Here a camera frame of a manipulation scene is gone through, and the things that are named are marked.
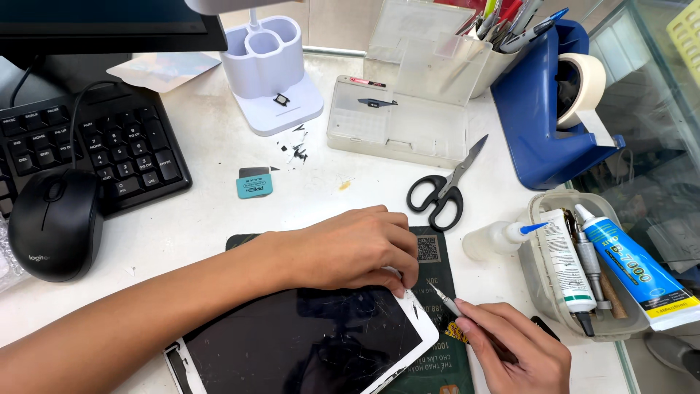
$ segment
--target monitor stand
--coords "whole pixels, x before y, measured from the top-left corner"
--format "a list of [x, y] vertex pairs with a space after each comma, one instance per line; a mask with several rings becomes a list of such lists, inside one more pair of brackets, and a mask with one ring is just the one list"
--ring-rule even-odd
[[[34, 60], [33, 55], [8, 55], [5, 58], [22, 71]], [[17, 94], [15, 104], [22, 105], [78, 93], [95, 81], [121, 82], [121, 78], [107, 74], [106, 70], [131, 59], [131, 53], [40, 56], [32, 68], [30, 77]], [[4, 105], [7, 100], [3, 97], [0, 102]]]

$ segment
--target qr code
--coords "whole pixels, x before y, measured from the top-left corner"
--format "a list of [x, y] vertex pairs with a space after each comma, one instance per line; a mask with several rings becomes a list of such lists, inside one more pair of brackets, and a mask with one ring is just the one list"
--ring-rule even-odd
[[418, 262], [439, 263], [438, 236], [418, 236]]

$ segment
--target blue glue tube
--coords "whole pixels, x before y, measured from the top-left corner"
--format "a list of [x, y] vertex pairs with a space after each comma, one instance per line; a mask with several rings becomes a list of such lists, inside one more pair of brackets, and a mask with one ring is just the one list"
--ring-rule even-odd
[[612, 272], [644, 310], [653, 330], [700, 320], [700, 301], [664, 270], [638, 243], [607, 217], [595, 217], [581, 204], [583, 231]]

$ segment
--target right hand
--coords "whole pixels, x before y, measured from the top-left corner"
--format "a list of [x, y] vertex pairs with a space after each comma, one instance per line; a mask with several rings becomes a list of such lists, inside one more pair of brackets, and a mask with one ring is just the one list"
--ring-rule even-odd
[[[418, 280], [418, 240], [408, 229], [408, 217], [383, 205], [351, 210], [305, 229], [264, 233], [250, 243], [272, 253], [268, 272], [278, 273], [279, 290], [379, 285], [403, 298]], [[402, 278], [382, 267], [393, 267]]]
[[[455, 304], [467, 318], [455, 323], [469, 339], [491, 394], [567, 394], [571, 353], [510, 304]], [[502, 361], [491, 340], [517, 358]]]

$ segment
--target bubble wrap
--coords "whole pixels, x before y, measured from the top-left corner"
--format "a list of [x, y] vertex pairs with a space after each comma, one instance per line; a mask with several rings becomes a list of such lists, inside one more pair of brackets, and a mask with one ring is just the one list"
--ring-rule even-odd
[[10, 249], [7, 221], [0, 217], [0, 292], [17, 285], [28, 277], [30, 277], [29, 273], [20, 266]]

